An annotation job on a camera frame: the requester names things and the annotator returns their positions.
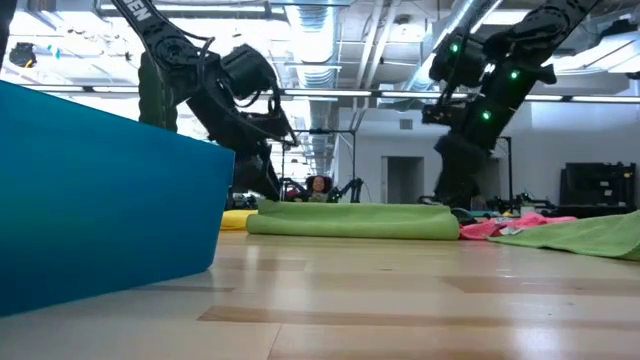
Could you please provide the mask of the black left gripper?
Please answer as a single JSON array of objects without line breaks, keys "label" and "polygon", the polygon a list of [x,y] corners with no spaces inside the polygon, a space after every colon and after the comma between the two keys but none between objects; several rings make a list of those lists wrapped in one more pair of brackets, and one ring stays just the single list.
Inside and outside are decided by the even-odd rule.
[{"label": "black left gripper", "polygon": [[[255,192],[268,200],[280,199],[280,182],[271,161],[269,138],[250,128],[228,91],[198,91],[188,106],[208,132],[208,138],[236,154],[233,183],[235,193]],[[270,101],[267,112],[281,109]]]}]

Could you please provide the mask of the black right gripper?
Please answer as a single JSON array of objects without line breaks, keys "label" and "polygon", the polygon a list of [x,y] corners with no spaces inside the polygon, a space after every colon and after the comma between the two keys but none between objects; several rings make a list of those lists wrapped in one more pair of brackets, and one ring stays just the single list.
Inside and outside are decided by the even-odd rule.
[{"label": "black right gripper", "polygon": [[471,208],[481,193],[476,175],[492,155],[505,118],[491,112],[472,113],[461,126],[449,128],[434,146],[442,159],[434,195],[451,208]]}]

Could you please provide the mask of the green microfiber towel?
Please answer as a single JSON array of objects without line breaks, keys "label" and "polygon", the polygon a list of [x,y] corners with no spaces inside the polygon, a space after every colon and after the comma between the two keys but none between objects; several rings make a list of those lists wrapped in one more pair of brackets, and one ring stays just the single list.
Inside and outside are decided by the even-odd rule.
[{"label": "green microfiber towel", "polygon": [[489,241],[640,262],[640,210],[537,226]]},{"label": "green microfiber towel", "polygon": [[383,203],[259,203],[246,222],[257,235],[398,240],[459,238],[457,218],[446,206]]}]

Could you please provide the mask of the yellow microfiber towel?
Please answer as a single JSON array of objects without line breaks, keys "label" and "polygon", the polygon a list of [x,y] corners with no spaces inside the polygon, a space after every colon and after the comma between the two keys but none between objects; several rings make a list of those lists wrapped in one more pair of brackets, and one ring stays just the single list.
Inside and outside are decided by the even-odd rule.
[{"label": "yellow microfiber towel", "polygon": [[221,231],[245,231],[249,216],[257,213],[257,210],[227,210],[223,213]]}]

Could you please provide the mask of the pink microfiber towel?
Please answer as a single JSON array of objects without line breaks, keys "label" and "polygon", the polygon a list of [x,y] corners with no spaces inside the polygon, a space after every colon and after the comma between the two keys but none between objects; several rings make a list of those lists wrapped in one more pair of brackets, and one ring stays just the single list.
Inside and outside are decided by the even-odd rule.
[{"label": "pink microfiber towel", "polygon": [[462,225],[460,240],[484,241],[493,237],[516,235],[524,230],[550,224],[576,221],[576,217],[547,217],[538,213],[528,213],[519,218],[491,218],[489,220]]}]

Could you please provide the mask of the person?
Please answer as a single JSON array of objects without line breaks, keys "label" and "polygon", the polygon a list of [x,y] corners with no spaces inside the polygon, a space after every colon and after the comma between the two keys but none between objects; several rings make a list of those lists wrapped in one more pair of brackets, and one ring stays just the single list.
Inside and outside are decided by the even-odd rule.
[{"label": "person", "polygon": [[333,180],[331,177],[324,175],[309,176],[305,180],[308,202],[327,203],[329,201],[329,193],[333,188]]}]

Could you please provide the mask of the long light bar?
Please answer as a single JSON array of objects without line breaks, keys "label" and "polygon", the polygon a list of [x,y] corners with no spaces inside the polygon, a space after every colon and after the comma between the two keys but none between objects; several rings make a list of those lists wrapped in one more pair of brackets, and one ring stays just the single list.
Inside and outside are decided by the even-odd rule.
[{"label": "long light bar", "polygon": [[[46,93],[91,93],[91,94],[137,94],[135,86],[73,86],[73,85],[44,85],[23,84],[23,87]],[[438,92],[409,92],[409,91],[380,91],[380,90],[320,90],[320,89],[281,89],[281,96],[303,98],[381,98],[381,99],[411,99],[437,100]],[[598,104],[640,104],[640,96],[609,96],[609,95],[543,95],[529,94],[525,102],[563,102],[563,103],[598,103]]]}]

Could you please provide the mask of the green cactus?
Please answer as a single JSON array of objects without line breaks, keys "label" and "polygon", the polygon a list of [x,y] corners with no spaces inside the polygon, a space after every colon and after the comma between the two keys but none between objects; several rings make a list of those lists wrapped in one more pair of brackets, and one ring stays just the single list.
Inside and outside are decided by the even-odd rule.
[{"label": "green cactus", "polygon": [[168,99],[155,63],[143,52],[138,69],[139,122],[176,133],[177,108]]}]

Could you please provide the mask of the black low desk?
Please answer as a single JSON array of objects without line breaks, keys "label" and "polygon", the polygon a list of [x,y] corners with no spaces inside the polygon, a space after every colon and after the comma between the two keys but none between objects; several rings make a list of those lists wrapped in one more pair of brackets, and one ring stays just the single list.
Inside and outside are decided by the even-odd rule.
[{"label": "black low desk", "polygon": [[613,205],[562,205],[552,209],[542,209],[540,213],[546,217],[576,217],[578,219],[622,215],[636,211],[633,206]]}]

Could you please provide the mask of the black cabinet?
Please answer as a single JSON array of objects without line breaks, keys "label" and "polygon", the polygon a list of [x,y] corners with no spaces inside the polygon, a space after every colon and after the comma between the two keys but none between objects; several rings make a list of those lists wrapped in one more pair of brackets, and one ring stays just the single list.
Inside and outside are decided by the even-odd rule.
[{"label": "black cabinet", "polygon": [[566,163],[560,176],[560,204],[636,206],[635,163]]}]

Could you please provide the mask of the blue plastic tray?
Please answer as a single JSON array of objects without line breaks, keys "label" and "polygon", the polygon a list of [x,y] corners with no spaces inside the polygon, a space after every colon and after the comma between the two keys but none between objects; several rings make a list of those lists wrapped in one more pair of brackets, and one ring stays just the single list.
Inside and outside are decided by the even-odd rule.
[{"label": "blue plastic tray", "polygon": [[0,317],[206,270],[233,163],[0,80]]}]

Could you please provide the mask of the black ceiling device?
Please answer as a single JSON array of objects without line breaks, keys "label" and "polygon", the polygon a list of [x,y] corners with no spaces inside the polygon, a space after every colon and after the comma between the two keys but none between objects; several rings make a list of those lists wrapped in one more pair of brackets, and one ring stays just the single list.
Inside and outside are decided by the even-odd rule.
[{"label": "black ceiling device", "polygon": [[9,52],[9,61],[22,68],[33,68],[37,63],[34,44],[17,42]]}]

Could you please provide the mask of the silver slanted ventilation duct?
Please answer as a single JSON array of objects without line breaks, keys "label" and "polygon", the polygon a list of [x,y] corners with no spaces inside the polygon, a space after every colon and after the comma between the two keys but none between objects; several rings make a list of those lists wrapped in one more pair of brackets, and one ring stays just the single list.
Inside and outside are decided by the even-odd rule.
[{"label": "silver slanted ventilation duct", "polygon": [[428,26],[421,42],[421,60],[404,83],[403,89],[422,92],[431,87],[433,80],[429,77],[429,70],[444,38],[458,27],[471,33],[476,32],[502,2],[503,0],[454,0],[449,15]]}]

